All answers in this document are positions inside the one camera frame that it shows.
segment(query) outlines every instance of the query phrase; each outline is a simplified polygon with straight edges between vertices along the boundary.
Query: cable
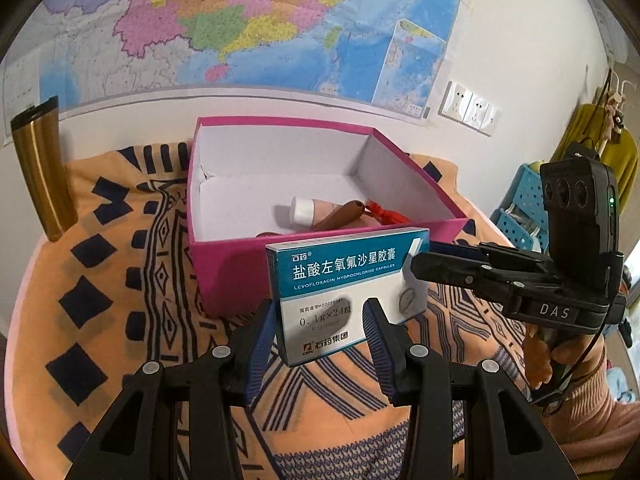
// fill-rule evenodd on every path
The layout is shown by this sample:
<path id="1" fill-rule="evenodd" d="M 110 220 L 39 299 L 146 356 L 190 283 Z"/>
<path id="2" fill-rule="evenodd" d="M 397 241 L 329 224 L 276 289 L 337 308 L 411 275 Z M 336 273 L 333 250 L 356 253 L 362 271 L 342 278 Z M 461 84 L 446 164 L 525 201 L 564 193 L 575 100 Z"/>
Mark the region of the cable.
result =
<path id="1" fill-rule="evenodd" d="M 583 140 L 580 140 L 579 143 L 582 144 L 585 140 L 590 140 L 591 141 L 591 147 L 595 151 L 596 143 L 593 142 L 593 139 L 591 139 L 591 137 L 585 137 Z"/>
<path id="2" fill-rule="evenodd" d="M 602 335 L 602 332 L 604 330 L 604 320 L 602 321 L 602 324 L 600 325 L 600 328 L 598 329 L 598 331 L 596 332 L 596 334 L 593 336 L 593 338 L 591 339 L 590 343 L 588 344 L 587 348 L 584 350 L 584 352 L 582 352 L 582 355 L 580 356 L 580 358 L 575 362 L 575 364 L 569 369 L 569 371 L 567 373 L 564 374 L 564 376 L 562 376 L 562 379 L 560 379 L 559 384 L 563 384 L 569 377 L 571 377 L 571 375 L 573 375 L 573 373 L 575 372 L 576 368 L 578 366 L 580 366 L 584 360 L 586 359 L 587 355 L 589 354 L 589 352 L 591 352 L 591 350 L 593 349 L 593 347 L 596 345 L 598 338 Z M 571 390 L 571 386 L 569 386 L 564 392 L 562 392 L 562 398 L 560 399 L 558 406 L 556 406 L 556 408 L 551 412 L 551 413 L 547 413 L 546 409 L 548 408 L 548 406 L 545 406 L 544 408 L 544 412 L 543 415 L 544 416 L 551 416 L 555 413 L 557 413 L 560 408 L 562 408 L 562 404 L 564 403 L 564 397 L 566 395 L 566 393 L 568 391 Z M 539 403 L 541 400 L 545 400 L 548 399 L 551 396 L 554 396 L 556 393 L 558 392 L 558 390 L 554 390 L 552 392 L 549 392 L 548 394 L 546 394 L 543 397 L 540 397 L 536 400 L 530 400 L 529 403 L 530 404 L 537 404 Z"/>

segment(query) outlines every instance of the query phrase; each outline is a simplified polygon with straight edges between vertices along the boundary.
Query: yellow clothing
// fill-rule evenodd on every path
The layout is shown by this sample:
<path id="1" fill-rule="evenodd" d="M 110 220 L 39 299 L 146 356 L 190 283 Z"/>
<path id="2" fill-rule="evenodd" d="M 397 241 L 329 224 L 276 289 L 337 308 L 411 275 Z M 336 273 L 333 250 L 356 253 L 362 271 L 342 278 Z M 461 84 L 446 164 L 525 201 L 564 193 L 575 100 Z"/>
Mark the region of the yellow clothing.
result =
<path id="1" fill-rule="evenodd" d="M 584 146 L 593 149 L 597 147 L 600 142 L 600 134 L 604 129 L 605 112 L 603 107 L 599 107 L 595 111 L 591 124 L 589 124 L 589 130 L 584 136 L 582 135 L 589 123 L 594 108 L 595 105 L 584 104 L 576 109 L 564 136 L 562 136 L 560 144 L 556 148 L 554 156 L 551 158 L 552 162 L 561 160 L 564 152 L 572 142 L 580 142 L 585 139 L 582 142 Z M 607 143 L 600 157 L 600 161 L 613 169 L 616 175 L 616 179 L 618 180 L 620 212 L 622 212 L 625 208 L 626 201 L 631 195 L 631 189 L 636 180 L 636 172 L 638 171 L 638 147 L 627 129 L 622 130 L 619 144 L 613 144 L 612 142 Z"/>

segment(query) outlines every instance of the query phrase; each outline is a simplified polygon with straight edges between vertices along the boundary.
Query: camera lens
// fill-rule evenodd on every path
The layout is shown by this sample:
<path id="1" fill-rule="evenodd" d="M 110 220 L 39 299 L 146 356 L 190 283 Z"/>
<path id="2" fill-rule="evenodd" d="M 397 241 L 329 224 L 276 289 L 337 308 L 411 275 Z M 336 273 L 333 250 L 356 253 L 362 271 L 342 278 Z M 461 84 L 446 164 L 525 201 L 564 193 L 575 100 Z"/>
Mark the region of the camera lens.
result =
<path id="1" fill-rule="evenodd" d="M 565 180 L 558 181 L 558 203 L 560 207 L 567 207 L 569 205 L 569 183 Z"/>
<path id="2" fill-rule="evenodd" d="M 587 205 L 588 193 L 584 182 L 579 180 L 575 183 L 575 203 L 580 207 Z"/>
<path id="3" fill-rule="evenodd" d="M 551 202 L 553 197 L 554 197 L 554 187 L 549 182 L 545 182 L 545 199 L 548 202 Z"/>

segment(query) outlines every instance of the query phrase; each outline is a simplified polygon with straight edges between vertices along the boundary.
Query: white cap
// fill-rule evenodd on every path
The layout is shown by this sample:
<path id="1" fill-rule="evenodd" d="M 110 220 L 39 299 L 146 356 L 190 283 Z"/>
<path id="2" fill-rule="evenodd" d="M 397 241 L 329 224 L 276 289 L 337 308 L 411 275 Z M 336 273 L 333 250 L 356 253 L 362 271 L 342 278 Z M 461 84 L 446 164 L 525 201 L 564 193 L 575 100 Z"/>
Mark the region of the white cap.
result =
<path id="1" fill-rule="evenodd" d="M 310 198 L 293 197 L 289 219 L 291 225 L 311 227 L 314 222 L 314 201 Z"/>

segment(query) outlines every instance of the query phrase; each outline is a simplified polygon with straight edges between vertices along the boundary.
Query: electrical socket panel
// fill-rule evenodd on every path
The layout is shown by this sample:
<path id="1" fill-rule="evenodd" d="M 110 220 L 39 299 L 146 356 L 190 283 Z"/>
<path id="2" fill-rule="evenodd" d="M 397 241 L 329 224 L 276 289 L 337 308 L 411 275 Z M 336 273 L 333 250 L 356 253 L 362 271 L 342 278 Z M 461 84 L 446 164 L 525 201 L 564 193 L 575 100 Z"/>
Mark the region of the electrical socket panel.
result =
<path id="1" fill-rule="evenodd" d="M 493 135 L 495 131 L 495 125 L 498 122 L 498 118 L 500 118 L 500 108 L 489 104 L 486 109 L 484 119 L 482 120 L 482 124 L 478 129 L 485 135 Z"/>
<path id="2" fill-rule="evenodd" d="M 450 81 L 440 115 L 491 136 L 500 118 L 500 108 L 474 94 L 463 84 Z"/>
<path id="3" fill-rule="evenodd" d="M 441 115 L 462 122 L 473 94 L 464 85 L 450 81 L 446 97 L 442 103 Z"/>
<path id="4" fill-rule="evenodd" d="M 484 97 L 473 94 L 462 122 L 467 126 L 471 126 L 474 130 L 479 130 L 488 107 L 489 103 Z"/>

